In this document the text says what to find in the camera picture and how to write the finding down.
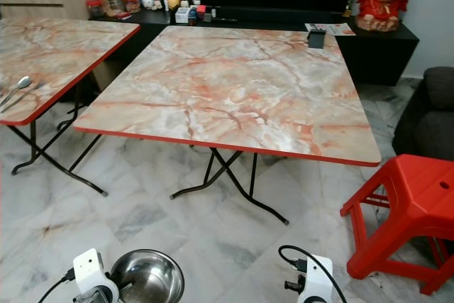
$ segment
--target marble floor tile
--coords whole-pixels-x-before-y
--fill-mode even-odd
[[[414,88],[406,82],[394,88],[358,86],[382,163],[394,156],[394,127]],[[69,118],[71,108],[57,104],[41,118],[40,143]],[[27,127],[20,129],[28,134]],[[277,254],[284,244],[331,258],[350,303],[453,301],[452,280],[427,297],[415,280],[380,272],[354,280],[346,272],[355,245],[351,218],[339,210],[379,167],[259,155],[254,198],[288,218],[285,226],[245,200],[227,174],[207,189],[170,200],[172,193],[203,182],[208,148],[103,137],[75,172],[109,192],[104,198],[41,158],[12,176],[12,167],[26,161],[30,149],[6,127],[0,135],[0,303],[36,303],[74,257],[92,247],[101,251],[106,270],[138,248],[171,255],[186,279],[184,303],[295,302],[296,293],[285,290],[284,281],[295,280],[297,273]],[[69,165],[93,137],[70,127],[49,153]],[[219,152],[225,158],[233,153]],[[243,153],[231,166],[246,191],[252,163],[253,154]],[[218,167],[216,161],[211,174]],[[370,205],[362,209],[368,234],[389,213]],[[433,266],[409,244],[392,257]],[[70,302],[76,295],[71,282],[46,303]],[[335,292],[333,302],[340,302]]]

